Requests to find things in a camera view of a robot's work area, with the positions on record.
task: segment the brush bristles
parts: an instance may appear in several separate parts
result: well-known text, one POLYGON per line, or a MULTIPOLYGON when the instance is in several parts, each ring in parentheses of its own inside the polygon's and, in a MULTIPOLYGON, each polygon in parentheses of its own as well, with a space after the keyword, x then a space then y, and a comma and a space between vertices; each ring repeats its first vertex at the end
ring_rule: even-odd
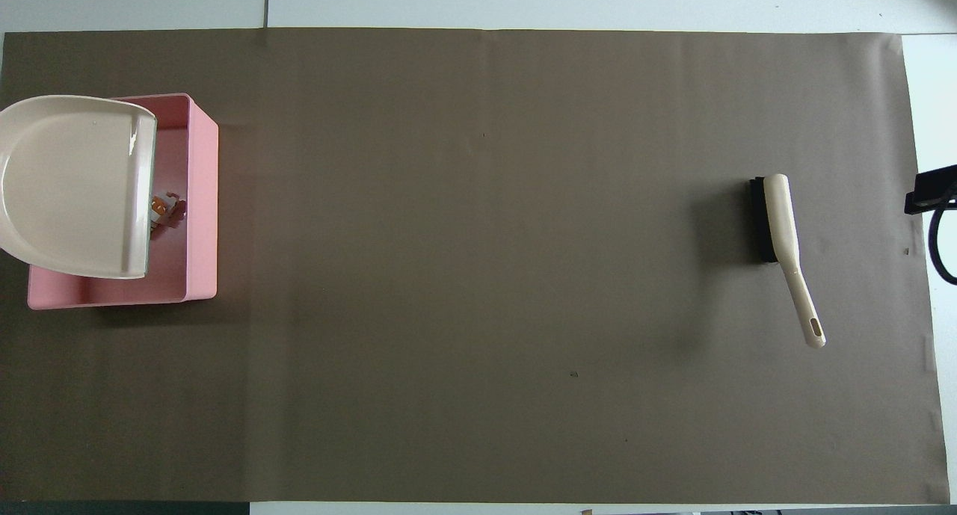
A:
POLYGON ((776 263, 775 243, 772 241, 772 228, 768 222, 768 202, 765 201, 765 178, 751 179, 751 207, 754 212, 758 255, 766 263, 776 263))

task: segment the brush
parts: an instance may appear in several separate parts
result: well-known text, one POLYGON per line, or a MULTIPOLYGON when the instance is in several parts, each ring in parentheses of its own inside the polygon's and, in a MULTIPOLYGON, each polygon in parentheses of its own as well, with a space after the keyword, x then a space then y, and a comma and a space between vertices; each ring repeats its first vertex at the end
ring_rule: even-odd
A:
POLYGON ((758 253, 764 262, 781 264, 787 289, 804 332, 804 341, 812 348, 824 347, 827 339, 810 299, 810 291, 801 271, 797 246, 797 226, 790 202, 790 184, 782 174, 751 180, 751 204, 758 232, 758 253))

